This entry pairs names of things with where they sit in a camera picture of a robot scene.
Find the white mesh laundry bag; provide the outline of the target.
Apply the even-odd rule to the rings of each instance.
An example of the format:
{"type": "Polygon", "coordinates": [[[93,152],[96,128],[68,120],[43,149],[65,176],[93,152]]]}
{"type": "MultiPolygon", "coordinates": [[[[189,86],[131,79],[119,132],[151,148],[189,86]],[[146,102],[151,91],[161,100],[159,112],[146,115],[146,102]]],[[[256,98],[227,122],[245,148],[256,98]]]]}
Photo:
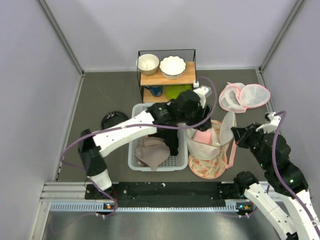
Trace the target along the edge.
{"type": "Polygon", "coordinates": [[[233,140],[231,128],[236,125],[236,114],[230,111],[222,121],[212,120],[211,128],[206,131],[186,129],[188,151],[200,160],[211,160],[217,157],[222,148],[233,140]]]}

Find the pink bra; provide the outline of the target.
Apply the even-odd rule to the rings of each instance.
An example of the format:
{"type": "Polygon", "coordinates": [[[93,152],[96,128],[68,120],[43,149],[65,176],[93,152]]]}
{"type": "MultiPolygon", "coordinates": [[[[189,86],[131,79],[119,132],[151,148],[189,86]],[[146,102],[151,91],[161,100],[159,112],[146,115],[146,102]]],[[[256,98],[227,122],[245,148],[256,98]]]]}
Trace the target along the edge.
{"type": "Polygon", "coordinates": [[[193,140],[198,143],[212,146],[220,143],[219,137],[213,129],[208,129],[204,132],[197,130],[193,136],[193,140]]]}

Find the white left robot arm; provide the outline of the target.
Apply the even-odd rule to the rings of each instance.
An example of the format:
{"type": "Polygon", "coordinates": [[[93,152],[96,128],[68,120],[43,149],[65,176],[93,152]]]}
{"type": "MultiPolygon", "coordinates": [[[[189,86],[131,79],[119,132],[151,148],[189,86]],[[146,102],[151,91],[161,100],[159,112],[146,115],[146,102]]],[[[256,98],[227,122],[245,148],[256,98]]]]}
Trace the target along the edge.
{"type": "Polygon", "coordinates": [[[114,187],[104,158],[114,150],[149,136],[163,140],[168,148],[168,158],[180,153],[179,132],[189,128],[210,129],[213,112],[207,105],[210,95],[208,86],[186,90],[176,99],[152,103],[138,115],[113,127],[96,132],[83,131],[78,154],[86,176],[96,185],[97,194],[105,199],[113,194],[114,187]]]}

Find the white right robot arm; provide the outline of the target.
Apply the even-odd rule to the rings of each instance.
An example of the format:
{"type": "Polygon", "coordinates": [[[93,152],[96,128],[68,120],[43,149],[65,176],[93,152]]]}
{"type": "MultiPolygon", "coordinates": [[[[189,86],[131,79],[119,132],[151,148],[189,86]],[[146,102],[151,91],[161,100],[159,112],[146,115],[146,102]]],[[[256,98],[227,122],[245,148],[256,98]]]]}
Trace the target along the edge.
{"type": "Polygon", "coordinates": [[[282,240],[318,240],[320,220],[313,208],[309,185],[302,171],[289,158],[291,148],[277,133],[265,133],[260,124],[232,127],[235,144],[250,150],[268,184],[286,207],[283,210],[249,171],[242,171],[233,179],[233,192],[250,200],[272,225],[282,240]]]}

